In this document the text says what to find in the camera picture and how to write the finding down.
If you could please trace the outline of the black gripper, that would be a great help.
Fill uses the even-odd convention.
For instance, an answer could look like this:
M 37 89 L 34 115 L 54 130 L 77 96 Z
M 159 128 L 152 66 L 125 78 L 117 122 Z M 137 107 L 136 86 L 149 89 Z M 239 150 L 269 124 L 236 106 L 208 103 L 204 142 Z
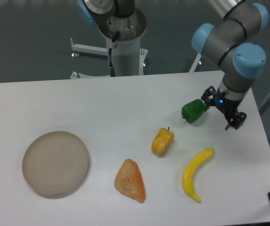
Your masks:
M 247 117 L 246 113 L 239 112 L 238 106 L 243 100 L 243 92 L 234 92 L 228 88 L 218 88 L 216 91 L 213 86 L 206 89 L 201 96 L 201 100 L 205 105 L 205 112 L 211 107 L 216 106 L 225 116 L 227 126 L 238 129 L 241 127 Z

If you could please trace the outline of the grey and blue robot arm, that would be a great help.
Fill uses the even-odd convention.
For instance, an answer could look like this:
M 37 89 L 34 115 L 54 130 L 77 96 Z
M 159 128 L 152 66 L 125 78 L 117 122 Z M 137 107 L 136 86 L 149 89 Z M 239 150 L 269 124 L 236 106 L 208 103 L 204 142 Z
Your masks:
M 266 64 L 264 50 L 246 40 L 267 25 L 269 14 L 262 4 L 244 0 L 212 0 L 210 5 L 223 22 L 218 27 L 210 23 L 201 25 L 193 34 L 191 45 L 222 70 L 224 77 L 217 89 L 206 89 L 198 103 L 184 105 L 181 114 L 188 123 L 193 123 L 215 106 L 228 126 L 238 129 L 246 119 L 238 106 Z M 73 45 L 74 52 L 104 54 L 112 77 L 142 75 L 144 56 L 140 39 L 146 31 L 147 19 L 135 2 L 79 0 L 76 6 L 84 21 L 98 27 L 106 40 L 106 49 Z

